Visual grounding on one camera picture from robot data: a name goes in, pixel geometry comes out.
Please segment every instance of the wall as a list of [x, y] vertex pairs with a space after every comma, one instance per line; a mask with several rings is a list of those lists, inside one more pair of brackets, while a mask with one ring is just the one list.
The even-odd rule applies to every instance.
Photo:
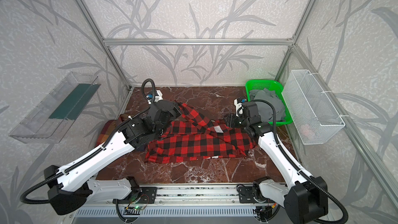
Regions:
[[[298, 42], [321, 77], [398, 179], [398, 0], [319, 0]], [[303, 146], [306, 167], [347, 207], [350, 223], [398, 223], [392, 207], [344, 131]], [[339, 218], [338, 210], [333, 211]]]
[[[85, 0], [107, 38], [289, 38], [308, 0]], [[113, 47], [132, 84], [244, 85], [273, 78], [285, 46]]]
[[[49, 205], [24, 205], [20, 194], [93, 147], [114, 119], [127, 90], [107, 61], [73, 0], [0, 0], [0, 222], [55, 223]], [[59, 144], [23, 144], [8, 133], [70, 72], [101, 83]], [[32, 198], [47, 198], [40, 188]]]

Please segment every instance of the white wire mesh basket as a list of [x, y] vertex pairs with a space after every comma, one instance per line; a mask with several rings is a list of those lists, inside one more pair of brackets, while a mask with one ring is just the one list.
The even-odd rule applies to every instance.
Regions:
[[291, 70], [282, 95], [303, 144], [324, 144], [346, 125], [309, 70]]

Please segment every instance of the gray floor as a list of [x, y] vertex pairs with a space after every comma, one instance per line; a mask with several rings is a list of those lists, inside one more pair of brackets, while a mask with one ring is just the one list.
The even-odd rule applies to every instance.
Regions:
[[[72, 224], [122, 224], [119, 218], [75, 218]], [[134, 221], [134, 224], [259, 224], [254, 217], [142, 217]], [[268, 222], [269, 224], [291, 224], [284, 208]]]

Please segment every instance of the gray cloth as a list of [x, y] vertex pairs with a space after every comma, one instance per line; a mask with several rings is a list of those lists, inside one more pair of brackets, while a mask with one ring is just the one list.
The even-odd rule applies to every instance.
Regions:
[[[278, 98], [275, 91], [270, 91], [266, 88], [263, 90], [251, 90], [249, 92], [250, 100], [261, 99], [271, 103], [276, 111], [276, 121], [285, 121], [285, 105]], [[261, 121], [272, 121], [272, 108], [264, 102], [256, 102], [258, 112], [261, 116]]]

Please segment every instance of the red and black plaid shirt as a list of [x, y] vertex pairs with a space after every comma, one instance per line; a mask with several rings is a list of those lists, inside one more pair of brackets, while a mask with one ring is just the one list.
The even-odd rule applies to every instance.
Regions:
[[241, 129], [227, 127], [223, 121], [210, 121], [185, 103], [179, 105], [186, 121], [173, 121], [160, 140], [149, 143], [146, 161], [171, 163], [215, 156], [245, 157], [256, 146]]

